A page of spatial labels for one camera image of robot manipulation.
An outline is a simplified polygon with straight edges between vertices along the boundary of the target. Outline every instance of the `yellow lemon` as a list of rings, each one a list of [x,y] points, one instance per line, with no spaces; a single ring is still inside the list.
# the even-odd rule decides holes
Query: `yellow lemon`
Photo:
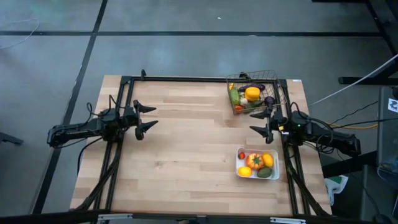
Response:
[[[249,167],[239,167],[238,174],[242,177],[250,177],[252,172]]]
[[[272,167],[274,165],[274,159],[272,158],[272,156],[268,153],[264,153],[262,155],[262,160],[264,161],[264,165],[266,167]]]

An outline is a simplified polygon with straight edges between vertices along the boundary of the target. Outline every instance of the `wooden tabletop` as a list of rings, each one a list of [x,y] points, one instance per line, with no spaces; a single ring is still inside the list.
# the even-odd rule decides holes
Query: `wooden tabletop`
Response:
[[[108,95],[116,99],[120,79],[117,75],[104,77],[97,113],[108,108]],[[302,82],[287,80],[287,84],[290,100],[308,113]],[[135,82],[132,99],[155,106],[157,110],[143,114],[142,120],[159,120],[159,123],[146,133],[143,141],[136,140],[134,128],[127,131],[112,211],[292,214],[279,134],[274,134],[272,144],[265,144],[258,133],[249,129],[250,125],[265,125],[263,121],[246,114],[233,115],[225,83]],[[71,208],[81,204],[98,183],[105,145],[99,141],[86,149]],[[240,147],[275,149],[279,155],[279,179],[238,177],[235,157]],[[302,146],[300,155],[309,191],[323,209],[331,213],[318,152]],[[104,188],[101,208],[105,205],[107,192],[108,186]],[[299,211],[303,213],[299,192],[296,186]]]

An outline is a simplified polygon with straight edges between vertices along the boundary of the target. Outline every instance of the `eggplant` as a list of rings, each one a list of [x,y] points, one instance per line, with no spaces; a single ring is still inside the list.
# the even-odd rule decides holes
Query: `eggplant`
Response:
[[[266,89],[266,86],[263,84],[253,83],[250,85],[242,86],[241,88],[239,88],[239,91],[246,91],[246,89],[249,87],[256,87],[260,89],[260,91],[264,91]]]

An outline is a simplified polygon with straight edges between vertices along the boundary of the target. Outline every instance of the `concrete floor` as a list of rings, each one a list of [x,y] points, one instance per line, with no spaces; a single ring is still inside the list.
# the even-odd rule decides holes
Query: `concrete floor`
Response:
[[[31,17],[39,30],[92,31],[101,1],[2,1],[0,23]],[[34,23],[0,27],[29,30]],[[109,0],[101,31],[286,31],[377,32],[364,4],[322,4],[309,0],[176,1]],[[21,36],[0,36],[0,47]],[[0,50],[0,131],[25,140],[0,145],[0,216],[29,213],[45,172],[48,129],[60,123],[89,37],[34,36]],[[343,86],[340,76],[362,77],[391,57],[379,37],[97,37],[73,113],[84,121],[104,75],[223,77],[273,69],[279,78],[303,80],[309,103]],[[332,121],[378,97],[378,86],[354,86],[310,108]],[[343,123],[377,118],[377,106]],[[376,149],[376,129],[357,134],[363,152]],[[44,212],[69,208],[79,150],[62,151]]]

